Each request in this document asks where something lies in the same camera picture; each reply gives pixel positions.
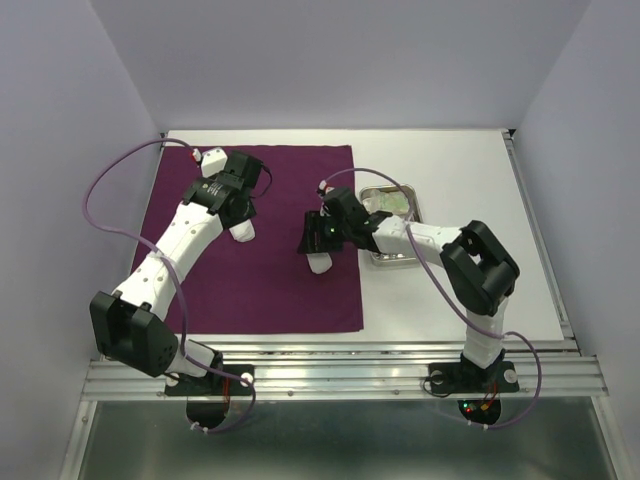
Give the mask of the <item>green gauze bag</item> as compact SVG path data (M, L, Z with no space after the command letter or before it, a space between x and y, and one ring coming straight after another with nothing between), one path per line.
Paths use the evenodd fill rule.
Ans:
M382 192L378 196L378 209L403 216L409 213L410 203L400 191Z

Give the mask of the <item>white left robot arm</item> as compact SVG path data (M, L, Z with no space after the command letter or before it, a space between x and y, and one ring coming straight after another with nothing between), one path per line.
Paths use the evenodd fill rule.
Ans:
M173 218L148 254L112 292L98 292L89 312L99 352L150 377L167 376L199 393L227 378L220 352L175 334L170 305L186 304L181 285L209 245L224 232L235 241L255 236L253 190L270 171L256 157L216 148L195 151L200 175L183 194Z

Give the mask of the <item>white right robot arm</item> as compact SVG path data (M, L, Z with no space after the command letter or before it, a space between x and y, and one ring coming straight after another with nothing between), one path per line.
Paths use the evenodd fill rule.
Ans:
M322 204L304 215L298 253L311 271L323 274L331 255L347 243L381 255L416 258L424 268L442 268L450 283L441 295L466 325L458 361L431 368L438 396L480 392L501 381L504 369L503 325L520 269L488 226L438 227L410 221L388 211L369 212L347 187L323 187Z

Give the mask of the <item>stainless steel tray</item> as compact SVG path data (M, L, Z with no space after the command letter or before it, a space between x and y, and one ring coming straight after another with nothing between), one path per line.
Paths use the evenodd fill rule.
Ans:
M410 221L422 221L418 198L410 185L365 187L359 192L359 200L369 213L383 210ZM404 268L418 263L415 257L402 253L371 253L370 259L376 268Z

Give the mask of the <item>white gauze pad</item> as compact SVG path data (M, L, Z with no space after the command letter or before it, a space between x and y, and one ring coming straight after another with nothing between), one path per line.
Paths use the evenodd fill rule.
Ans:
M246 243L252 241L255 236L255 229L251 220L246 220L229 228L229 232L234 241L238 243Z
M329 271L333 265L332 259L329 253L312 253L306 255L310 270L316 274L321 275Z

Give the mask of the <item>purple cloth mat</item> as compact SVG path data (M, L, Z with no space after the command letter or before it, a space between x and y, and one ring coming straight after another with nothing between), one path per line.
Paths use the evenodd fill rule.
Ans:
M358 251L332 257L324 274L298 253L304 215L319 207L316 189L332 173L353 188L351 147L250 146L239 151L270 169L258 183L256 232L247 243L223 233L184 280L190 334L321 334L363 329Z

